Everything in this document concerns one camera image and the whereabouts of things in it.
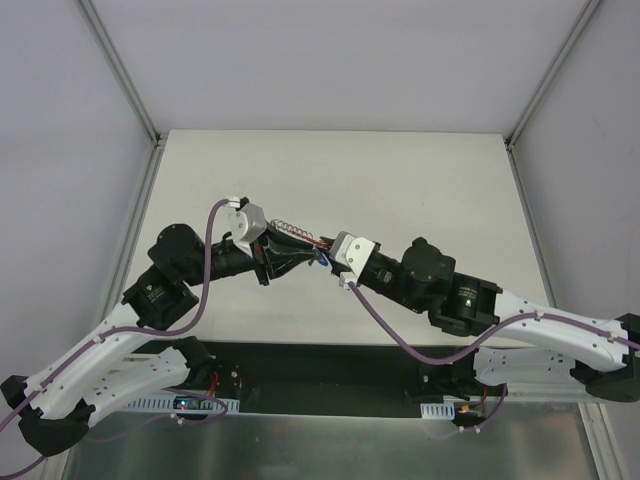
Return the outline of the red keyring tag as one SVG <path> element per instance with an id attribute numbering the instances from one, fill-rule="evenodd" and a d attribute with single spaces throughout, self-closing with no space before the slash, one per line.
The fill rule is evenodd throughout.
<path id="1" fill-rule="evenodd" d="M 318 249 L 329 250 L 332 247 L 334 240 L 331 238 L 312 238 L 309 240 L 309 243 Z"/>

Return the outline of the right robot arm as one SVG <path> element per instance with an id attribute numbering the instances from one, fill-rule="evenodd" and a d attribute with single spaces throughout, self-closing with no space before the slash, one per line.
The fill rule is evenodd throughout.
<path id="1" fill-rule="evenodd" d="M 510 383 L 581 385 L 597 399 L 639 399 L 639 318 L 598 319 L 545 306 L 499 285 L 456 272 L 454 258 L 418 237 L 400 260 L 348 232 L 324 239 L 321 252 L 340 285 L 419 362 L 448 366 L 452 387 L 473 394 Z M 410 346 L 365 298 L 368 288 L 418 314 L 442 332 L 473 343 L 441 358 Z"/>

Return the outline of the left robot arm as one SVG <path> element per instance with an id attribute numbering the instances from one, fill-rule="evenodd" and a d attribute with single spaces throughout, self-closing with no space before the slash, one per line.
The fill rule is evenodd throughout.
<path id="1" fill-rule="evenodd" d="M 148 251 L 151 266 L 93 331 L 40 372 L 2 383 L 29 446 L 55 456 L 140 396 L 182 383 L 204 387 L 212 362 L 189 332 L 204 314 L 211 282 L 253 272 L 266 285 L 322 258 L 326 248 L 271 222 L 234 226 L 218 242 L 186 224 L 165 228 Z"/>

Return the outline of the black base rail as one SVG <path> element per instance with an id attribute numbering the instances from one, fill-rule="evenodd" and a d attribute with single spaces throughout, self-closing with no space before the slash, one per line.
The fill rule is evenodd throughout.
<path id="1" fill-rule="evenodd" d="M 182 382 L 239 401 L 243 413 L 418 418 L 447 397 L 498 398 L 475 378 L 473 360 L 429 366 L 398 346 L 207 341 L 212 360 Z"/>

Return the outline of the left aluminium frame post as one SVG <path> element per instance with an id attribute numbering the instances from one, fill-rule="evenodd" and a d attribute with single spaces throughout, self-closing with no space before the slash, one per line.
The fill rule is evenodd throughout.
<path id="1" fill-rule="evenodd" d="M 95 2 L 78 0 L 75 4 L 146 137 L 154 147 L 161 146 L 163 134 L 152 119 Z"/>

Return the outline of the aluminium frame post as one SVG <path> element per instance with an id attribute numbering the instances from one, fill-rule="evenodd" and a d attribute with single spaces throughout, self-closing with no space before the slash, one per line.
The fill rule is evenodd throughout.
<path id="1" fill-rule="evenodd" d="M 163 134 L 152 119 L 95 2 L 78 0 L 75 4 L 146 137 L 154 147 L 161 146 Z"/>
<path id="2" fill-rule="evenodd" d="M 525 130 L 534 119 L 546 96 L 550 93 L 554 82 L 563 72 L 565 64 L 577 48 L 578 43 L 603 4 L 603 0 L 588 0 L 584 2 L 567 34 L 561 41 L 550 63 L 536 84 L 523 111 L 519 115 L 513 128 L 509 131 L 509 134 L 505 137 L 505 146 L 508 152 L 511 152 L 515 148 Z"/>

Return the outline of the right aluminium frame post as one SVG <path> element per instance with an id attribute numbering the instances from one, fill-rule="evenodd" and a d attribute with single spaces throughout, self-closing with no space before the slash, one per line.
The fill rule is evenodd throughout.
<path id="1" fill-rule="evenodd" d="M 508 152 L 511 152 L 515 148 L 525 130 L 534 119 L 546 96 L 550 93 L 554 82 L 563 72 L 565 64 L 577 48 L 578 43 L 603 4 L 603 0 L 588 0 L 584 2 L 567 34 L 561 41 L 550 63 L 536 84 L 523 111 L 519 115 L 513 128 L 509 131 L 509 134 L 505 137 L 505 146 Z"/>

